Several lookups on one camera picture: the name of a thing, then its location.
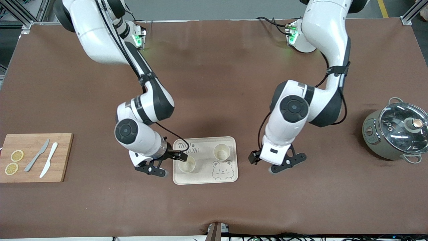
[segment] pot handle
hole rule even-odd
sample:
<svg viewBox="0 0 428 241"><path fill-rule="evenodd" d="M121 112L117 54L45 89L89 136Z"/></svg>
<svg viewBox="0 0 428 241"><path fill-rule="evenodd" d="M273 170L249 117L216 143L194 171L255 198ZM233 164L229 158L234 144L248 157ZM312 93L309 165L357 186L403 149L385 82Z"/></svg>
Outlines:
<svg viewBox="0 0 428 241"><path fill-rule="evenodd" d="M400 98L398 98L398 97L393 97L393 98L391 98L391 99L389 99L389 100L388 100L388 105L390 105L390 104L391 104L391 100L393 100L393 99L398 100L398 102L401 102L401 103L403 103L403 102L404 102L402 99L400 99Z"/></svg>
<svg viewBox="0 0 428 241"><path fill-rule="evenodd" d="M417 155L417 156L408 156L408 155L406 155L406 154L403 154L403 155L400 155L400 157L401 157L403 160L405 160L406 162L411 163L411 164L418 164L418 163L420 163L420 162L422 161L422 156L421 156L421 155ZM417 160L416 162L412 162L412 161L410 161L410 160L408 159L408 157L416 157L418 160Z"/></svg>

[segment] bear drawing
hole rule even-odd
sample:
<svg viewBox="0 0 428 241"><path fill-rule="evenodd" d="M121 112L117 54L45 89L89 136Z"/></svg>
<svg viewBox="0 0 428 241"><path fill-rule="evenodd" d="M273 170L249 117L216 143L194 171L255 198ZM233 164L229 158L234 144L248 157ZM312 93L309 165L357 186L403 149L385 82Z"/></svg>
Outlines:
<svg viewBox="0 0 428 241"><path fill-rule="evenodd" d="M225 179L232 179L233 175L235 174L232 169L232 161L227 160L225 162L213 162L213 177L215 180L225 180Z"/></svg>

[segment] black round joint cover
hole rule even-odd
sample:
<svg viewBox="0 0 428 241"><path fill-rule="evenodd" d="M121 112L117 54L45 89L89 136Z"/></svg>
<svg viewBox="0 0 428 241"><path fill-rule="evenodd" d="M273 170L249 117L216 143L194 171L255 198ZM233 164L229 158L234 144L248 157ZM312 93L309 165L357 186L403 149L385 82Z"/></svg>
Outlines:
<svg viewBox="0 0 428 241"><path fill-rule="evenodd" d="M297 95L290 95L282 99L279 108L284 120L291 123L304 119L309 110L308 102Z"/></svg>
<svg viewBox="0 0 428 241"><path fill-rule="evenodd" d="M53 4L53 12L59 23L68 31L74 33L73 22L71 21L70 13L64 7L62 0L56 0Z"/></svg>
<svg viewBox="0 0 428 241"><path fill-rule="evenodd" d="M125 15L125 7L123 7L120 0L107 0L107 2L116 18L121 18Z"/></svg>
<svg viewBox="0 0 428 241"><path fill-rule="evenodd" d="M138 133L137 123L132 119L121 120L114 131L117 140L123 144L129 145L135 141Z"/></svg>

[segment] yellow floor line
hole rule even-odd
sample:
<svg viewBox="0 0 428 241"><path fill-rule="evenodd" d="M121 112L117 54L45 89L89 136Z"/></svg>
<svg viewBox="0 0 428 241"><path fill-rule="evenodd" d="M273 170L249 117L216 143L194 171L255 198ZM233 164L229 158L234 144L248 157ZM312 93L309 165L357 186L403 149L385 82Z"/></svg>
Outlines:
<svg viewBox="0 0 428 241"><path fill-rule="evenodd" d="M388 12L386 11L385 4L383 3L383 0L377 0L377 3L379 4L380 12L382 13L382 17L389 18Z"/></svg>

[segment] brown table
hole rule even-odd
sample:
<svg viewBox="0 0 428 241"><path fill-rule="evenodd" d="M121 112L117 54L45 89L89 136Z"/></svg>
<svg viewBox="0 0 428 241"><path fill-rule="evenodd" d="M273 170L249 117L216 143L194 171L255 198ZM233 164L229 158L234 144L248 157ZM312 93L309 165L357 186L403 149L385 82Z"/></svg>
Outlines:
<svg viewBox="0 0 428 241"><path fill-rule="evenodd" d="M427 66L412 28L398 18L346 25L348 118L307 124L294 146L308 159L275 176L268 163L247 160L257 130L280 82L322 79L321 54L296 52L259 21L147 25L144 55L176 104L162 124L185 138L236 139L236 182L185 186L172 174L135 171L114 139L117 105L141 93L130 67L92 61L61 26L33 26L0 92L0 139L74 133L74 141L63 183L0 184L0 237L198 235L215 221L241 233L427 233L428 160L387 162L360 133L392 96L427 110ZM172 172L172 161L163 167Z"/></svg>

